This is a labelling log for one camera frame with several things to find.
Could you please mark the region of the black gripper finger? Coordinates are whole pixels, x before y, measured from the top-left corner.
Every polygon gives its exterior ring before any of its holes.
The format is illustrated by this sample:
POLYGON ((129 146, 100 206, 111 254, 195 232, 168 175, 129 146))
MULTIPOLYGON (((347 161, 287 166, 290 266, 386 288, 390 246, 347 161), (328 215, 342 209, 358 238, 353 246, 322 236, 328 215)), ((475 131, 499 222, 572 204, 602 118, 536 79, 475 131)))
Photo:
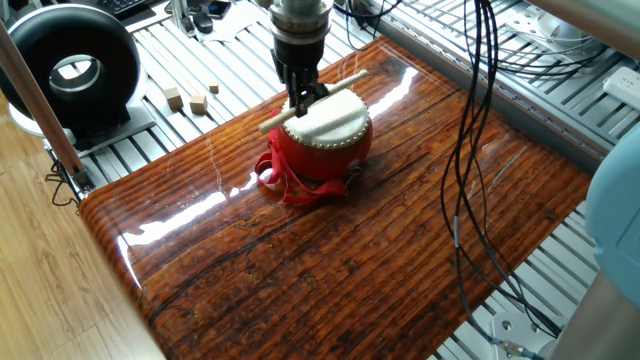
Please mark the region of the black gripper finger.
POLYGON ((318 71, 305 69, 301 87, 301 112, 306 113, 313 103, 328 95, 326 85, 318 81, 318 71))
POLYGON ((289 70, 287 73, 287 91, 289 95, 289 108, 294 115, 302 117, 306 114, 303 92, 305 91, 304 76, 297 70, 289 70))

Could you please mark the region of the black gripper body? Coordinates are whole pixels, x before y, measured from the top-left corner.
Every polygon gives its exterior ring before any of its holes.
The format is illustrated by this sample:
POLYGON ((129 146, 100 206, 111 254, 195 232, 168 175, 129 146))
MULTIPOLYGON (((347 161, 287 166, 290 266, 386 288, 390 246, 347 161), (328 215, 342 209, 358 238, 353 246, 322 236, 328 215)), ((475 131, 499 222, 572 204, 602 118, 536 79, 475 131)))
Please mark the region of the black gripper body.
POLYGON ((316 70, 324 54, 324 41, 309 44, 291 44, 279 39, 274 40, 272 56, 275 67, 284 66, 296 69, 316 70))

